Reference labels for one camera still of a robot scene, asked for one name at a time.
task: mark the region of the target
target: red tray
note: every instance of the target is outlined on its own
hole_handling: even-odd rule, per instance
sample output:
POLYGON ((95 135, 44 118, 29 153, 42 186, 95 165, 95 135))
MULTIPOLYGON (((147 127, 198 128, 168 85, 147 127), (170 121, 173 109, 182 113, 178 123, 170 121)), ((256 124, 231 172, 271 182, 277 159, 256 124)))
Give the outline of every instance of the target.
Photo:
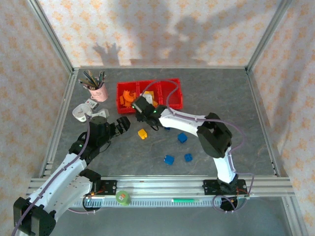
MULTIPOLYGON (((178 89, 169 99, 169 106, 173 109, 182 109, 183 108, 183 94, 181 89, 181 82, 179 78, 170 79, 178 84, 178 89)), ((125 107, 120 104, 119 97, 123 95, 124 90, 136 92, 136 96, 140 96, 143 90, 151 82, 155 80, 142 80, 142 81, 133 81, 133 82, 121 82, 117 83, 117 92, 116 92, 116 106, 117 112, 119 114, 135 113, 135 110, 132 107, 125 107)), ((176 86, 167 81, 160 81, 153 84, 148 91, 154 92, 154 100, 159 105, 166 105, 166 99, 169 93, 174 90, 176 86)))

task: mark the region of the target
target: gray floor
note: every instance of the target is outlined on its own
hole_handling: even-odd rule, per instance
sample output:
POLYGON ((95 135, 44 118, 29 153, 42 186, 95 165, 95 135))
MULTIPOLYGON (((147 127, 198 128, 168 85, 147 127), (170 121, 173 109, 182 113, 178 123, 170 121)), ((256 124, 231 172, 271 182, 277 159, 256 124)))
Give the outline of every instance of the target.
POLYGON ((290 236, 281 198, 251 199, 239 212, 213 208, 106 208, 67 211, 51 236, 290 236))
MULTIPOLYGON (((100 69, 91 70, 98 75, 100 69)), ((78 79, 83 77, 79 70, 78 79)), ((233 154, 234 165, 239 172, 256 175, 273 175, 270 157, 262 134, 252 94, 243 69, 106 69, 107 101, 97 110, 107 108, 109 122, 120 115, 116 109, 116 83, 124 81, 180 78, 184 96, 183 112, 207 115, 214 112, 223 120, 230 121, 243 129, 247 135, 245 146, 233 154)), ((53 170, 59 166, 71 144, 86 130, 86 124, 72 116, 72 110, 89 98, 89 92, 76 83, 64 122, 53 170)), ((188 140, 179 143, 179 130, 154 131, 145 123, 137 122, 128 115, 130 130, 112 140, 111 147, 101 153, 89 165, 101 175, 210 175, 217 171, 211 157, 207 156, 198 139, 187 134, 188 140), (148 138, 141 140, 138 130, 144 128, 148 138), (193 161, 186 163, 184 155, 191 153, 193 161), (163 162, 165 155, 175 157, 172 166, 163 162)), ((241 142, 240 134, 230 128, 232 145, 241 142)))

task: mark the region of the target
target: marker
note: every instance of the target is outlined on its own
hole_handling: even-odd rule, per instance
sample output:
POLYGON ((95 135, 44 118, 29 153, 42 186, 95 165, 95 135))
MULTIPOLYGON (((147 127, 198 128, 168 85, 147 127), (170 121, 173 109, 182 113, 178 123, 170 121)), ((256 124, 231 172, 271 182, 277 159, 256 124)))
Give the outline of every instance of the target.
POLYGON ((189 198, 173 198, 172 202, 174 203, 197 203, 198 199, 189 199, 189 198))

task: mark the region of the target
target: pink cup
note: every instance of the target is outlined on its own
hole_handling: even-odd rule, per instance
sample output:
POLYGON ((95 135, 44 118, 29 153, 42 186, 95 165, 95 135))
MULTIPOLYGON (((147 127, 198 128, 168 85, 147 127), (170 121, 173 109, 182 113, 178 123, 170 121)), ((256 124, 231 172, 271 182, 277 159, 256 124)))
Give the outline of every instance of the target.
POLYGON ((91 99, 93 99, 96 102, 104 102, 108 98, 108 92, 105 87, 105 84, 103 84, 97 90, 89 90, 89 91, 91 93, 91 99))

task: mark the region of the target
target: blue cube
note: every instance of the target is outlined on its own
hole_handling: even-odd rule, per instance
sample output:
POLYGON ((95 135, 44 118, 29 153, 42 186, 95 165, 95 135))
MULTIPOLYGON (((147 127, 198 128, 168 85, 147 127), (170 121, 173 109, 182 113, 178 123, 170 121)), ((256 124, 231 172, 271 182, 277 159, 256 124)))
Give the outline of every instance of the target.
POLYGON ((187 141, 187 136, 184 133, 180 133, 177 138, 182 144, 187 141))
POLYGON ((174 159, 175 159, 174 157, 172 157, 170 155, 166 155, 165 158, 164 158, 164 162, 167 165, 173 165, 174 159))
POLYGON ((185 160, 187 162, 192 161, 192 155, 190 153, 185 154, 185 160))

